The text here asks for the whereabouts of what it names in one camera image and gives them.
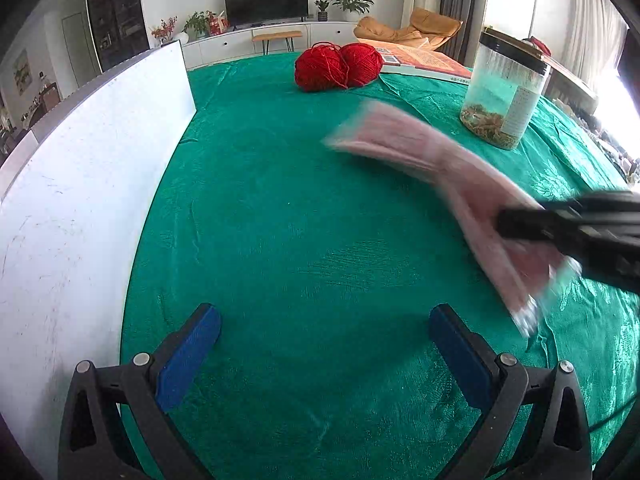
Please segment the white storage box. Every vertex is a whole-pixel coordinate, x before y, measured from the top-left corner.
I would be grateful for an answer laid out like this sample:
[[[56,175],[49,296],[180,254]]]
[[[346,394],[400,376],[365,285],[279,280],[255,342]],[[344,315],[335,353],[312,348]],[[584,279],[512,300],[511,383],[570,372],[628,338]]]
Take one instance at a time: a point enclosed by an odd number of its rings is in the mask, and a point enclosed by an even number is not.
[[[119,360],[134,256],[195,113],[182,47],[89,82],[1,170],[1,413],[43,478],[76,364]]]

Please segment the small wooden stool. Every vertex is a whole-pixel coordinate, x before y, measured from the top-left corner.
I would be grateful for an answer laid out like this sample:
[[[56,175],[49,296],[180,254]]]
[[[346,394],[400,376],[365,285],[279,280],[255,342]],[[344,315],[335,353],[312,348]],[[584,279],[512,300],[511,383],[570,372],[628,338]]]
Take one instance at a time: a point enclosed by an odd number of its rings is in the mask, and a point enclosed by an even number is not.
[[[272,44],[284,44],[286,52],[295,51],[295,40],[304,39],[305,36],[301,30],[280,30],[280,32],[267,32],[266,34],[258,34],[252,37],[252,43],[260,45],[262,55],[268,55]]]

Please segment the red yarn ball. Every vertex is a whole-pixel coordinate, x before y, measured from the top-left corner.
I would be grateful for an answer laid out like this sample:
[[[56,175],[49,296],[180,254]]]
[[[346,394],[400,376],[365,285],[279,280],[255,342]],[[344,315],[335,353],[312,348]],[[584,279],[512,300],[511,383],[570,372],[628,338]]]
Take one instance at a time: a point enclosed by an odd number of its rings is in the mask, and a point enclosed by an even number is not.
[[[318,42],[305,50],[295,61],[294,79],[305,92],[347,89],[348,65],[340,47]]]
[[[382,55],[370,44],[345,44],[341,47],[340,53],[348,67],[348,88],[364,87],[375,81],[381,73],[384,65]]]

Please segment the white tv cabinet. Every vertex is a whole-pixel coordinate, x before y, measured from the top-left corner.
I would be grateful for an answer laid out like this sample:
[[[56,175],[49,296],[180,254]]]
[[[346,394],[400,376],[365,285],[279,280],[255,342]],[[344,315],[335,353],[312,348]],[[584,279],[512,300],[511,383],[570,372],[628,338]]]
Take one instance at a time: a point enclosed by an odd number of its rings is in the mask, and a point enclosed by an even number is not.
[[[249,27],[193,40],[182,47],[187,70],[270,53],[302,52],[319,42],[352,44],[351,22],[299,22]]]

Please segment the dark bookshelf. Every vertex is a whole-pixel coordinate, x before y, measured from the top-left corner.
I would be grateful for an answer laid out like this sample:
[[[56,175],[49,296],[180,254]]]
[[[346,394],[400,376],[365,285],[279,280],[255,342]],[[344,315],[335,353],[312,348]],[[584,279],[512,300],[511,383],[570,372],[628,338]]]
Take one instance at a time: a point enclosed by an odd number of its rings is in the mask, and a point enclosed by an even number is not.
[[[102,72],[149,49],[141,0],[87,0],[87,10]]]

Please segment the red yarn ball right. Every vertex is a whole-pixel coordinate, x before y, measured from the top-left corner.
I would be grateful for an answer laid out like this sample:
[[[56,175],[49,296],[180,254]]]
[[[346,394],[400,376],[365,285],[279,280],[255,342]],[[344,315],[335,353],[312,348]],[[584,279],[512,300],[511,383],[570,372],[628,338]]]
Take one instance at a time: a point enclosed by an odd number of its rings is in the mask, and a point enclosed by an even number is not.
[[[382,55],[370,44],[345,44],[341,47],[340,53],[348,67],[348,88],[364,87],[375,81],[381,73],[384,65]]]

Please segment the orange book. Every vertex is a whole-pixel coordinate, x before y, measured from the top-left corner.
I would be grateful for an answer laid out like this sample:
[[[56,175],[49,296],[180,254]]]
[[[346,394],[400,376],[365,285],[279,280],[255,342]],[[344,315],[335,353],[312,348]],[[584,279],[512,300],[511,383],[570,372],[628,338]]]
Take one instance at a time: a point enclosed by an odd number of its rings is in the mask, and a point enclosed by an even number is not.
[[[370,44],[382,56],[381,72],[468,84],[472,72],[446,54],[436,51],[393,44],[392,42],[360,39],[362,44]]]

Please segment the black television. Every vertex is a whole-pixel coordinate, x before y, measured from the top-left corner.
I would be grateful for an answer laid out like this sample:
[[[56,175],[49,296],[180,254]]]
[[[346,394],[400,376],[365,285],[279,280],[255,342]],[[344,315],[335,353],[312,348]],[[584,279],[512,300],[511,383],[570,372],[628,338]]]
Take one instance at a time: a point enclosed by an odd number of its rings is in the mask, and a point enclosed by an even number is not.
[[[224,0],[231,26],[306,18],[308,0]]]

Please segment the red yarn ball left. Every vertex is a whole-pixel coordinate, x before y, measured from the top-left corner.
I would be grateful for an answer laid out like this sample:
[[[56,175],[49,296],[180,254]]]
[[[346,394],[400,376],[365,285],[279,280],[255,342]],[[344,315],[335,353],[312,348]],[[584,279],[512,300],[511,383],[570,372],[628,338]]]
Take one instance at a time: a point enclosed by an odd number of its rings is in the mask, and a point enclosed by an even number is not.
[[[305,50],[295,61],[294,79],[305,92],[347,89],[348,65],[340,47],[318,42]]]

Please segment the potted green plant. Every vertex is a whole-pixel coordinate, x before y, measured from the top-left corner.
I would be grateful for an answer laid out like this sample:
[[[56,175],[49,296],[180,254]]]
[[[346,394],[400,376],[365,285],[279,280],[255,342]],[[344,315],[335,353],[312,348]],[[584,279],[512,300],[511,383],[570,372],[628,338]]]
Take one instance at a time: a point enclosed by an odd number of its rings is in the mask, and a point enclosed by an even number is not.
[[[369,14],[373,0],[333,0],[332,4],[337,6],[343,13],[344,19],[350,22],[358,22],[366,14]]]

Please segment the green tablecloth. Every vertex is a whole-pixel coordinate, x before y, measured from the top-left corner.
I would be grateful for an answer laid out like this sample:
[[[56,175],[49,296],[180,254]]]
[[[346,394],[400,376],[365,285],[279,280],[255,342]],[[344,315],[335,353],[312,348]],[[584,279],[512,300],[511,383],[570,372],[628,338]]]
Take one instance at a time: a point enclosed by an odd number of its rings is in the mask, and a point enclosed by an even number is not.
[[[203,302],[222,330],[171,419],[218,479],[431,479],[476,421],[427,333],[446,302],[499,352],[575,365],[594,455],[637,390],[639,301],[581,278],[521,336],[431,185],[326,137],[378,100],[448,134],[538,198],[623,181],[541,100],[505,152],[459,122],[465,90],[384,75],[306,93],[295,58],[191,70],[196,112],[141,235],[122,358],[152,350]]]

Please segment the clear plastic jar black lid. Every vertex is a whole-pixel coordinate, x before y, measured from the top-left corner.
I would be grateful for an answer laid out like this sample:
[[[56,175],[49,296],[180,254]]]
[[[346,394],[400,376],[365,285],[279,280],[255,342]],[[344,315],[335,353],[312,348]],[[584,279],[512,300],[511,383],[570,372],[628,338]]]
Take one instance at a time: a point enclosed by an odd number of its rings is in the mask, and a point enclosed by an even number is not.
[[[484,28],[460,122],[485,142],[513,150],[534,114],[549,70],[533,44]]]

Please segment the pink mask bag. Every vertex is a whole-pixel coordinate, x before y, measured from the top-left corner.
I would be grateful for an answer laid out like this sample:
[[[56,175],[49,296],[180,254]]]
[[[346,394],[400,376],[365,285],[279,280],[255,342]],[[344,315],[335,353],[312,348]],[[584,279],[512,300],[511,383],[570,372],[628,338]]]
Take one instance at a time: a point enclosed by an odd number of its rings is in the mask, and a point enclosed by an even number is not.
[[[434,186],[515,326],[525,337],[537,333],[540,319],[578,265],[549,243],[502,237],[496,220],[504,208],[538,212],[540,203],[446,134],[382,102],[364,104],[324,143]]]

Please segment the orange lounge chair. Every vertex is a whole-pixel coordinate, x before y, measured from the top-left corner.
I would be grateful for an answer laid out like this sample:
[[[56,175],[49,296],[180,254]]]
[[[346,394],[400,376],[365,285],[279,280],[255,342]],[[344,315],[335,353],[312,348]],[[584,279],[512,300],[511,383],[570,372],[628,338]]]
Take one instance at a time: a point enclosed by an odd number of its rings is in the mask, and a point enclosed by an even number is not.
[[[393,29],[367,15],[354,28],[354,35],[358,39],[384,41],[425,51],[435,51],[454,38],[462,25],[462,21],[454,18],[416,8],[410,15],[409,24],[404,28]]]

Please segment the red flower vase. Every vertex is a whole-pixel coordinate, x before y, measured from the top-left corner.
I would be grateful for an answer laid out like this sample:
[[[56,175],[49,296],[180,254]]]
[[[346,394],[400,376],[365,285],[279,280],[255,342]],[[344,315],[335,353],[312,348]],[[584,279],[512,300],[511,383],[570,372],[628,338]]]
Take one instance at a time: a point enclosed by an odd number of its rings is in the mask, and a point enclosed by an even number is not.
[[[159,25],[151,28],[151,35],[159,44],[167,44],[174,38],[176,24],[177,18],[175,16],[161,20]]]

